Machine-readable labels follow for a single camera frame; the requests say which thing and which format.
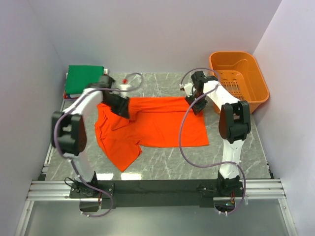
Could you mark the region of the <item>orange t shirt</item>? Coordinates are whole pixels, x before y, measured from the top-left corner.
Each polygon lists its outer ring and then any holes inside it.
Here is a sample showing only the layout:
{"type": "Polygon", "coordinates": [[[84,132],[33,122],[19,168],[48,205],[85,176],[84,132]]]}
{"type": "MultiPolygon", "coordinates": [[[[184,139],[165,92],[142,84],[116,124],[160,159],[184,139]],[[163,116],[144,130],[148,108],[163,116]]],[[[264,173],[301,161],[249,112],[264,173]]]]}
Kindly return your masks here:
{"type": "Polygon", "coordinates": [[[94,125],[97,143],[121,172],[141,155],[142,146],[207,146],[204,116],[195,115],[188,107],[183,97],[134,97],[126,119],[113,114],[109,106],[99,104],[94,125]]]}

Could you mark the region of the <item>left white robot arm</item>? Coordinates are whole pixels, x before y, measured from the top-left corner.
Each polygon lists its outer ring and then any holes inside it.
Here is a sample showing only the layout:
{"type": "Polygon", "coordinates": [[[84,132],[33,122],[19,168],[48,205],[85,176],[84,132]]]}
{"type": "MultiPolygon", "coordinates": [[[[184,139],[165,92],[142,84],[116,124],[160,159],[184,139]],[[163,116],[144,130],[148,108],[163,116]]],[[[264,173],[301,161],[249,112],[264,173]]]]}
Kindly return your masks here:
{"type": "Polygon", "coordinates": [[[113,114],[129,118],[130,98],[127,94],[135,89],[128,82],[116,85],[112,77],[102,75],[99,82],[88,84],[70,107],[52,114],[52,146],[74,170],[72,188],[88,198],[94,197],[100,189],[96,173],[85,156],[85,117],[95,106],[104,104],[109,106],[113,114]]]}

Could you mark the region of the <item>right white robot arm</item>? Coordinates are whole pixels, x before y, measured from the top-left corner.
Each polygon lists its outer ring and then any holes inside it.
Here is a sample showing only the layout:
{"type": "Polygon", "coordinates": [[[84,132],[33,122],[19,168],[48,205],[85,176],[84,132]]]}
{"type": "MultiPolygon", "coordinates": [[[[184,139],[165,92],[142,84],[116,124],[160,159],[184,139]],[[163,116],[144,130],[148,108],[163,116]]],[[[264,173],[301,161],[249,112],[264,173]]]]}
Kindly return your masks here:
{"type": "Polygon", "coordinates": [[[251,131],[250,105],[231,95],[220,83],[220,75],[206,76],[203,68],[189,71],[191,82],[180,83],[180,90],[186,93],[189,111],[199,114],[210,98],[220,111],[219,134],[223,139],[222,162],[219,163],[215,192],[220,196],[230,196],[237,190],[244,191],[240,182],[241,151],[247,135],[251,131]]]}

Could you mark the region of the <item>folded green t shirt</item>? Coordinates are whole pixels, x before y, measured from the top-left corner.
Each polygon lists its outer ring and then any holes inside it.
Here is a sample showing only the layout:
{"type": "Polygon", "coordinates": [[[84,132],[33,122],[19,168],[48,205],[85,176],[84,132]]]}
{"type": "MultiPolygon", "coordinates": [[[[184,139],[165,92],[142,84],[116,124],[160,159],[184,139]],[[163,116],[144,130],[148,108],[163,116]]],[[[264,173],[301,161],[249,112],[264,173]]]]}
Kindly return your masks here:
{"type": "Polygon", "coordinates": [[[65,83],[65,93],[81,94],[87,85],[97,83],[103,72],[103,66],[70,65],[65,83]]]}

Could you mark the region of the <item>orange plastic basket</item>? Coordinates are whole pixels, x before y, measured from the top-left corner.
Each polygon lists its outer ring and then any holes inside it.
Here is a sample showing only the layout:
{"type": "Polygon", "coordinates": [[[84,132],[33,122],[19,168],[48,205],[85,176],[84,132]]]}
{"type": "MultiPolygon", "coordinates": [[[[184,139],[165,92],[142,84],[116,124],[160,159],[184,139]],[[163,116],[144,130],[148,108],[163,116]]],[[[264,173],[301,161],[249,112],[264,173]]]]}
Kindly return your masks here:
{"type": "Polygon", "coordinates": [[[214,52],[209,56],[209,65],[219,73],[220,83],[229,93],[249,102],[251,113],[269,99],[268,87],[251,54],[237,51],[214,52]]]}

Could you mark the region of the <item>black base beam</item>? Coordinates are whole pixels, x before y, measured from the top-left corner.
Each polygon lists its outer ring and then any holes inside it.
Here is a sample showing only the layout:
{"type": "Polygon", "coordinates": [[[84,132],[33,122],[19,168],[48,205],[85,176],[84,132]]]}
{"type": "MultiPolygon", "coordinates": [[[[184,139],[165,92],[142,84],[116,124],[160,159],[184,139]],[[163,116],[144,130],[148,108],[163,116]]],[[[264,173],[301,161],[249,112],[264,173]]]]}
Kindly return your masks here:
{"type": "Polygon", "coordinates": [[[99,189],[109,193],[99,194],[83,184],[72,184],[69,197],[96,202],[101,208],[115,207],[214,207],[215,198],[242,197],[241,181],[223,184],[215,179],[188,180],[100,180],[99,189]]]}

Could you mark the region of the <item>aluminium rail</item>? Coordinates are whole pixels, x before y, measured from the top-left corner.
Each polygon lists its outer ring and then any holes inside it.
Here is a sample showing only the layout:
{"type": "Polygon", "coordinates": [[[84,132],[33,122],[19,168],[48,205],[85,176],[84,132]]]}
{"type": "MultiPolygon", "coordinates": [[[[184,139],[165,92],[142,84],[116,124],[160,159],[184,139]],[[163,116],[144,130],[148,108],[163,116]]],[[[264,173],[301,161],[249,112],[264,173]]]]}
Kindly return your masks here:
{"type": "MultiPolygon", "coordinates": [[[[27,201],[79,201],[70,198],[70,187],[62,181],[32,181],[27,201]]],[[[279,179],[250,179],[246,184],[246,199],[285,199],[279,179]]]]}

